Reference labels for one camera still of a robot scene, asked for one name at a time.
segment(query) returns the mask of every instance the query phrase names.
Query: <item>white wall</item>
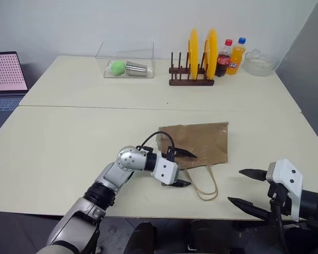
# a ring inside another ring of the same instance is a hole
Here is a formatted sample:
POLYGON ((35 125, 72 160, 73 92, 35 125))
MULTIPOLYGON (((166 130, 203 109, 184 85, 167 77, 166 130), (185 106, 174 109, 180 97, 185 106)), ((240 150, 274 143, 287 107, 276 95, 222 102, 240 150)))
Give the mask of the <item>white wall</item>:
POLYGON ((282 58, 317 0, 0 0, 0 51, 18 51, 39 77, 57 55, 94 56, 104 40, 154 41, 155 57, 185 51, 192 27, 199 44, 210 28, 247 38, 282 58))

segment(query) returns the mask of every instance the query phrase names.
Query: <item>laptop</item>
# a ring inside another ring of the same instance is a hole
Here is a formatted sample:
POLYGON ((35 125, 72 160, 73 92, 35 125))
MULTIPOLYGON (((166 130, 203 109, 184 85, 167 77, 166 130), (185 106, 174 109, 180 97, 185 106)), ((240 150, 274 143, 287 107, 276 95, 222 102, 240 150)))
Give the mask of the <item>laptop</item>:
POLYGON ((17 53, 0 52, 0 127, 27 92, 17 53))

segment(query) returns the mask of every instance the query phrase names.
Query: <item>orange soda bottle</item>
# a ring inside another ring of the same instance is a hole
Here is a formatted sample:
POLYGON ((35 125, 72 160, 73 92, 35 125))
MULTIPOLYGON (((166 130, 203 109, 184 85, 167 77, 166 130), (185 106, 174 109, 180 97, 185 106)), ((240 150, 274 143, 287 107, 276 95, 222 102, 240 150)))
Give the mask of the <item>orange soda bottle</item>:
POLYGON ((227 66, 226 73, 229 75, 234 75, 237 73, 240 63, 242 62, 243 53, 245 52, 245 41, 246 39, 240 37, 238 44, 233 47, 231 59, 227 66))

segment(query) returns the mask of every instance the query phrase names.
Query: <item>clear plastic container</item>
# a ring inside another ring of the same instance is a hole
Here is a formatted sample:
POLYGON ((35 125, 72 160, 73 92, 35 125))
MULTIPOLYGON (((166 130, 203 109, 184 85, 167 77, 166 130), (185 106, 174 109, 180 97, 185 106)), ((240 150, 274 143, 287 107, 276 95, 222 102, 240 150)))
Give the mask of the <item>clear plastic container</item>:
POLYGON ((243 69, 254 76, 265 77, 269 76, 275 67, 278 60, 272 56, 262 54, 258 49, 245 54, 243 69))
POLYGON ((104 78, 153 78, 153 42, 146 41, 104 41, 95 58, 98 62, 104 78), (122 61, 126 65, 123 75, 114 76, 109 71, 109 67, 115 61, 122 61), (143 71, 136 74, 138 68, 147 67, 146 75, 143 71))

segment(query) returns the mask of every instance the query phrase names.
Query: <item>floor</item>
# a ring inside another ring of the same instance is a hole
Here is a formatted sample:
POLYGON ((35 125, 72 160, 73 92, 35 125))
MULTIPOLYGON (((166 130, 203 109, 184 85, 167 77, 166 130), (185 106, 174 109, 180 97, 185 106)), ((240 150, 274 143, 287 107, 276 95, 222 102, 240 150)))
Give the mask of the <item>floor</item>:
MULTIPOLYGON (((186 251, 183 234, 190 220, 137 219, 106 217, 101 225, 98 244, 102 253, 122 254, 134 228, 150 221, 158 228, 156 254, 182 253, 186 251)), ((45 246, 47 237, 58 218, 0 212, 0 253, 32 254, 45 246)), ((269 226, 236 231, 232 221, 212 221, 217 240, 233 247, 245 248, 246 253, 282 253, 278 235, 269 226)))

